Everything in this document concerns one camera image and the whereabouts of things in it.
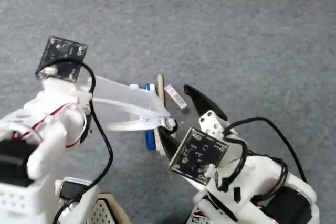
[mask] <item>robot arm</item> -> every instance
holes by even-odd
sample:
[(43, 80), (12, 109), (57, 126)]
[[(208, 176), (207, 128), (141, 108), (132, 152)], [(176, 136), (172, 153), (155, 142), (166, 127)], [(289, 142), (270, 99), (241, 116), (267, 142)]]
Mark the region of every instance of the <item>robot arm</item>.
[[(307, 183), (286, 173), (276, 159), (246, 151), (246, 141), (215, 103), (191, 86), (185, 85), (185, 92), (199, 112), (201, 130), (191, 128), (177, 148), (165, 131), (160, 137), (174, 153), (168, 155), (170, 170), (199, 190), (187, 224), (319, 223), (316, 194)], [(269, 196), (268, 204), (256, 200), (262, 195)]]
[[(44, 90), (22, 109), (0, 120), (3, 223), (50, 224), (60, 206), (66, 206), (59, 211), (56, 221), (91, 224), (88, 217), (98, 199), (98, 186), (66, 178), (56, 181), (55, 189), (54, 167), (66, 150), (75, 150), (88, 135), (92, 100), (95, 104), (107, 104), (109, 115), (117, 114), (116, 120), (108, 123), (110, 130), (146, 130), (157, 126), (171, 130), (175, 126), (159, 98), (150, 91), (95, 76), (90, 81), (91, 88), (77, 84), (80, 66), (74, 63), (82, 62), (86, 49), (86, 45), (50, 37), (36, 72)], [(94, 98), (92, 87), (98, 91)], [(128, 96), (136, 99), (127, 100)]]

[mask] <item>transparent plastic arm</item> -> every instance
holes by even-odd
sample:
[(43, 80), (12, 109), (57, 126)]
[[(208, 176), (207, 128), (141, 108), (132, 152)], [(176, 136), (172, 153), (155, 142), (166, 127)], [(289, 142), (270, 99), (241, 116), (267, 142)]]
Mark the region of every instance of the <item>transparent plastic arm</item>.
[(96, 77), (95, 108), (111, 131), (144, 131), (158, 126), (170, 128), (170, 118), (159, 97), (148, 90)]

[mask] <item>white label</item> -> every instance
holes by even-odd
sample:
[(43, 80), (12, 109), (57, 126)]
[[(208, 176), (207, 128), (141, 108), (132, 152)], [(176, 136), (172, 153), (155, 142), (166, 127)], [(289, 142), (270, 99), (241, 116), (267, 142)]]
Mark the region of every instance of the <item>white label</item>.
[(184, 109), (187, 107), (185, 101), (171, 85), (167, 85), (166, 87), (164, 87), (164, 90), (170, 95), (171, 98), (173, 98), (173, 100), (180, 107), (180, 109)]

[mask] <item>blue pen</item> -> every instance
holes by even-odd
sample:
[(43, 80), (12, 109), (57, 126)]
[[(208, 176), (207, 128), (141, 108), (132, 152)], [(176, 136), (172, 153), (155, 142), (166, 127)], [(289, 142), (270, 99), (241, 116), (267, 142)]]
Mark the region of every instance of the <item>blue pen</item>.
[[(145, 89), (150, 90), (150, 84), (145, 83)], [(148, 130), (146, 131), (146, 147), (149, 150), (155, 150), (155, 140), (154, 140), (154, 131)]]

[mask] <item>gray carpet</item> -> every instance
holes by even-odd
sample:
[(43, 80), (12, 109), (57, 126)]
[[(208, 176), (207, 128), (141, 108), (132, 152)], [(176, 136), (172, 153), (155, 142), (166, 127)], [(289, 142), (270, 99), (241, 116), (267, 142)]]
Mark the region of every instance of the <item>gray carpet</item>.
[[(318, 195), (321, 223), (336, 220), (336, 0), (0, 0), (0, 115), (40, 90), (34, 78), (49, 35), (89, 44), (86, 62), (125, 84), (163, 73), (211, 97), (231, 122), (273, 120), (290, 139)], [(196, 122), (191, 101), (179, 120)], [(263, 123), (238, 129), (258, 152), (282, 157)], [(134, 223), (178, 223), (196, 193), (147, 151), (144, 133), (109, 133), (114, 165), (100, 183)], [(107, 162), (97, 131), (57, 166), (58, 176), (93, 179)]]

